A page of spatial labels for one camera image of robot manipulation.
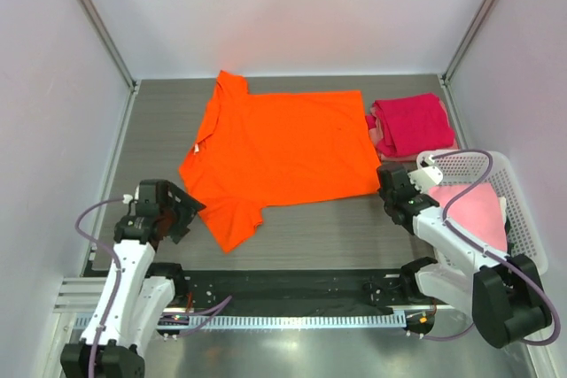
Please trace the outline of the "orange t shirt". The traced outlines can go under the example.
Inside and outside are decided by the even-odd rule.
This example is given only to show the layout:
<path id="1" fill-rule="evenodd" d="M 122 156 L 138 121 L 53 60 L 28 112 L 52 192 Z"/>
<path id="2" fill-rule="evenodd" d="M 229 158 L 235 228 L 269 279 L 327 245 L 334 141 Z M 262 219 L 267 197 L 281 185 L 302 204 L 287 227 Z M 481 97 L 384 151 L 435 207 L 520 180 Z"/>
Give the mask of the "orange t shirt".
<path id="1" fill-rule="evenodd" d="M 267 207 L 376 193 L 379 165 L 359 90 L 253 94 L 245 77 L 222 71 L 179 174 L 230 252 Z"/>

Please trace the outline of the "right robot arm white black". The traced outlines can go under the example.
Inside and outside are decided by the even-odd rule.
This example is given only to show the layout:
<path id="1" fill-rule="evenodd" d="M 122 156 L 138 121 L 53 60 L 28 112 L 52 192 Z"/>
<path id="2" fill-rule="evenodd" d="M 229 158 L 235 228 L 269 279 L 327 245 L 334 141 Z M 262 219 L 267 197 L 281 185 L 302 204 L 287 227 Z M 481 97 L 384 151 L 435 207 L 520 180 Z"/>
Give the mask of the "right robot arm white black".
<path id="1" fill-rule="evenodd" d="M 446 258 L 420 258 L 403 266 L 401 296 L 414 304 L 430 297 L 452 306 L 470 317 L 471 326 L 494 348 L 554 343 L 561 319 L 537 264 L 509 252 L 509 215 L 503 207 L 508 197 L 498 195 L 488 180 L 493 159 L 475 181 L 454 183 L 438 167 L 445 157 L 433 155 L 413 172 L 399 164 L 377 169 L 386 214 Z"/>

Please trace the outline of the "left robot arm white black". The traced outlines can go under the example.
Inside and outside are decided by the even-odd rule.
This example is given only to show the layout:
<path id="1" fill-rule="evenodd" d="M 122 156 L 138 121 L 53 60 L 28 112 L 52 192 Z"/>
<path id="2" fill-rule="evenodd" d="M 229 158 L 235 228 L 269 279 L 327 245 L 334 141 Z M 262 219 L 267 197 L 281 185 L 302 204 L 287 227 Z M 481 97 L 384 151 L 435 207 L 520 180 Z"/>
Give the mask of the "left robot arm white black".
<path id="1" fill-rule="evenodd" d="M 60 355 L 67 377 L 143 377 L 144 353 L 168 305 L 181 305 L 189 285 L 181 265 L 154 260 L 164 239 L 179 243 L 204 205 L 171 181 L 143 180 L 114 226 L 113 245 L 97 247 L 111 267 L 97 307 L 78 342 Z"/>

